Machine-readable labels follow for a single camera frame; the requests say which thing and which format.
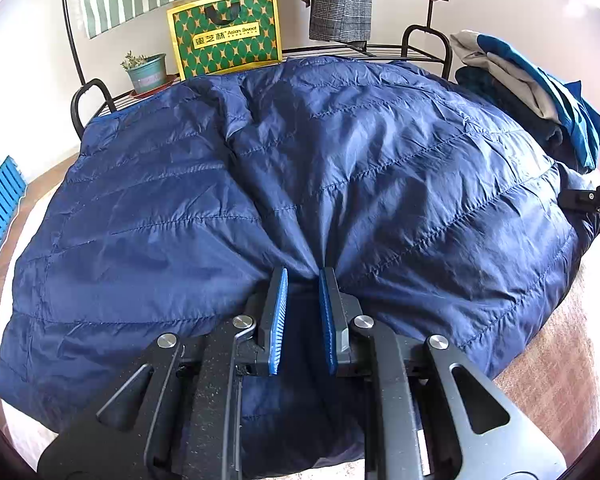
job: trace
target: flower pot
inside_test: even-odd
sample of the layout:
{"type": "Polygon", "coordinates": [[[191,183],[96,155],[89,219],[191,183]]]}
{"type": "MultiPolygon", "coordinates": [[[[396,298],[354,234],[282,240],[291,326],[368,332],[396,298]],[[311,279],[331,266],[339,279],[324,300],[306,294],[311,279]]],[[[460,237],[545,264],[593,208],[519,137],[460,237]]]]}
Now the flower pot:
{"type": "Polygon", "coordinates": [[[131,78],[136,94],[149,92],[167,82],[167,68],[164,64],[165,55],[150,56],[144,65],[126,71],[131,78]]]}

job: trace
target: wooden floor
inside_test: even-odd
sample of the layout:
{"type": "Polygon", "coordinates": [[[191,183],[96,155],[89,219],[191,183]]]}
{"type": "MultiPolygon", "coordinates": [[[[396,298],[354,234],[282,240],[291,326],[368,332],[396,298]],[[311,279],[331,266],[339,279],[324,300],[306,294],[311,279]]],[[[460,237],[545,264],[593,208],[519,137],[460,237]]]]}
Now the wooden floor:
{"type": "MultiPolygon", "coordinates": [[[[51,170],[47,171],[45,174],[42,174],[27,186],[26,193],[22,200],[20,200],[18,213],[11,223],[10,230],[8,231],[3,246],[0,248],[0,298],[2,297],[4,280],[7,275],[11,257],[13,256],[16,243],[20,238],[20,233],[22,232],[24,224],[29,217],[29,213],[31,213],[33,206],[36,205],[40,198],[42,198],[44,195],[46,195],[46,193],[49,192],[49,190],[53,189],[60,182],[62,182],[64,175],[69,167],[76,161],[77,157],[77,153],[72,155],[67,160],[64,160],[51,170]]],[[[0,402],[0,428],[4,430],[4,427],[4,413],[2,412],[2,403],[0,402]]]]}

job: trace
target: blue quilted comforter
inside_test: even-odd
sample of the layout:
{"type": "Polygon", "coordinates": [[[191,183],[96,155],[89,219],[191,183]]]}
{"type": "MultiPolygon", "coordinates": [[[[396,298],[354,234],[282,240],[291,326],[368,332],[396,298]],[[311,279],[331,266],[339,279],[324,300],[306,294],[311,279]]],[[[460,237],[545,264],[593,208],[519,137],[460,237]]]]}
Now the blue quilted comforter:
{"type": "Polygon", "coordinates": [[[247,378],[248,477],[363,453],[328,376],[318,270],[401,334],[496,376],[559,304],[600,217],[503,112],[407,63],[321,57],[187,80],[91,121],[16,264],[0,396],[64,428],[163,332],[209,332],[289,272],[280,374],[247,378]]]}

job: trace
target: black metal rack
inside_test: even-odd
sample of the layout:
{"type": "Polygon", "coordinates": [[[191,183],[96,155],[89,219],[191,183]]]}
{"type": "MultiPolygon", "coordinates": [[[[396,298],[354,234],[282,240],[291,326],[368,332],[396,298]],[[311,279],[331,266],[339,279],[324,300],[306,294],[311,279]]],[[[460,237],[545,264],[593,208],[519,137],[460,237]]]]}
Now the black metal rack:
{"type": "MultiPolygon", "coordinates": [[[[404,31],[404,34],[402,35],[401,44],[367,44],[366,42],[358,42],[355,44],[330,44],[326,46],[321,45],[306,46],[300,48],[288,48],[282,51],[283,60],[312,56],[342,56],[355,59],[365,59],[371,62],[389,62],[393,60],[403,60],[409,62],[439,63],[442,65],[441,76],[444,79],[448,79],[449,74],[451,72],[451,62],[453,60],[453,53],[448,38],[442,32],[435,30],[431,27],[433,5],[436,1],[440,0],[429,0],[429,9],[427,11],[427,25],[410,25],[409,27],[407,27],[407,29],[405,29],[404,31]],[[410,39],[411,35],[416,31],[421,31],[425,34],[430,34],[439,38],[445,49],[444,59],[435,56],[430,52],[426,52],[425,50],[413,46],[410,43],[410,39]]],[[[71,101],[72,122],[74,124],[75,131],[78,134],[78,137],[82,139],[82,135],[84,134],[84,125],[82,124],[82,121],[80,120],[80,115],[78,113],[78,103],[80,101],[80,98],[86,93],[87,90],[96,86],[100,89],[104,97],[104,102],[98,108],[98,110],[96,110],[96,113],[94,113],[91,119],[127,108],[133,104],[142,101],[143,99],[148,98],[151,94],[148,94],[143,98],[136,98],[132,96],[131,91],[128,91],[116,97],[112,97],[109,92],[109,89],[107,89],[107,86],[100,79],[96,78],[87,82],[84,78],[82,66],[80,65],[80,59],[78,58],[78,53],[75,48],[75,41],[69,19],[67,0],[62,0],[62,12],[64,13],[64,25],[66,27],[69,46],[71,47],[71,52],[74,57],[75,69],[78,73],[78,78],[80,78],[80,83],[82,85],[80,89],[74,94],[74,97],[71,101]]],[[[172,84],[175,84],[179,81],[180,77],[176,76],[172,84]]]]}

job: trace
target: metal screw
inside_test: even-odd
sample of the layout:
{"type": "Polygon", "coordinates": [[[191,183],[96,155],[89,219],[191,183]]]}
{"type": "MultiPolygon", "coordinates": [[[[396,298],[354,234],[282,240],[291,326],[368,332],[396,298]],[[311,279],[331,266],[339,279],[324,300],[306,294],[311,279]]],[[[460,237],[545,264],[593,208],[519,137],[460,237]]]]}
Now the metal screw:
{"type": "Polygon", "coordinates": [[[432,335],[429,344],[438,350],[446,350],[449,347],[449,341],[443,335],[432,335]]]}
{"type": "Polygon", "coordinates": [[[353,324],[358,328],[371,328],[374,325],[374,319],[369,316],[356,316],[353,324]]]}
{"type": "Polygon", "coordinates": [[[178,342],[178,338],[175,334],[162,334],[158,338],[158,346],[160,348],[172,348],[178,342]]]}
{"type": "Polygon", "coordinates": [[[250,316],[246,316],[245,314],[240,314],[240,316],[234,317],[234,326],[236,328],[249,328],[253,324],[253,319],[250,316]]]}

